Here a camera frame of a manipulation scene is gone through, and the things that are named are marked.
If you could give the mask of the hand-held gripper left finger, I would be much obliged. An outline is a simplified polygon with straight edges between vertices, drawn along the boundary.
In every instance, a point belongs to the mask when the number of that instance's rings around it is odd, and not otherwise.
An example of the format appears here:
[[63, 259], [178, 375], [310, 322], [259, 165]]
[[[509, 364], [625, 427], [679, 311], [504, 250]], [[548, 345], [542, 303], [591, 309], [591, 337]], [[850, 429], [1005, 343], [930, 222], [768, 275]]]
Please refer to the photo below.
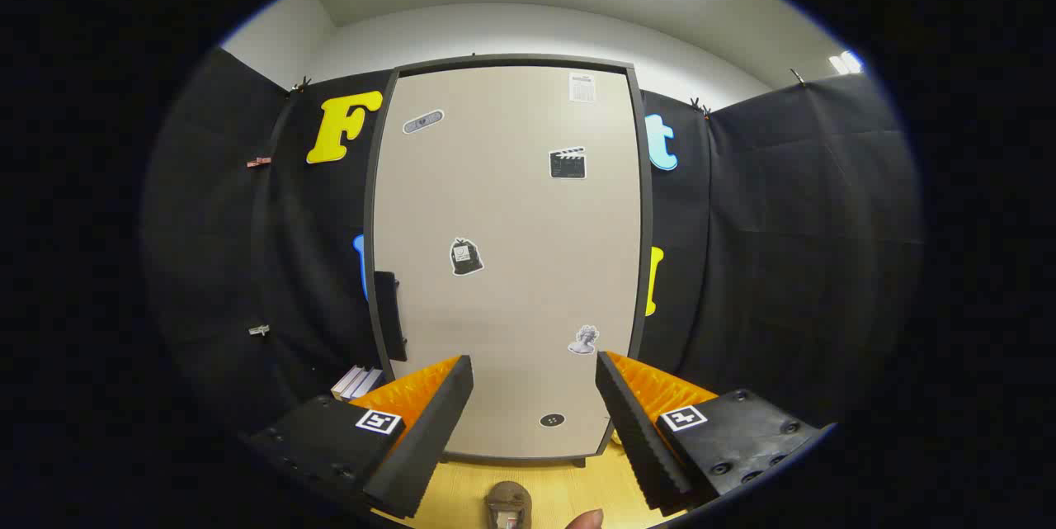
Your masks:
[[313, 398], [243, 440], [344, 510], [414, 517], [472, 390], [471, 357], [449, 357], [351, 401]]

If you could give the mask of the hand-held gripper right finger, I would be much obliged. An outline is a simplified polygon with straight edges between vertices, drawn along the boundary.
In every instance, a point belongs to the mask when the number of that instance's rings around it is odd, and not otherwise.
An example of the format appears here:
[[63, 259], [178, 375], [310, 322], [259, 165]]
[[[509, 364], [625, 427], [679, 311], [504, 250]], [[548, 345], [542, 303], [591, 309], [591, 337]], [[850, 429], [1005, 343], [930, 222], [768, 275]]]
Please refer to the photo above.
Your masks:
[[713, 512], [778, 479], [826, 441], [755, 391], [714, 394], [618, 353], [597, 353], [596, 388], [644, 498], [663, 514]]

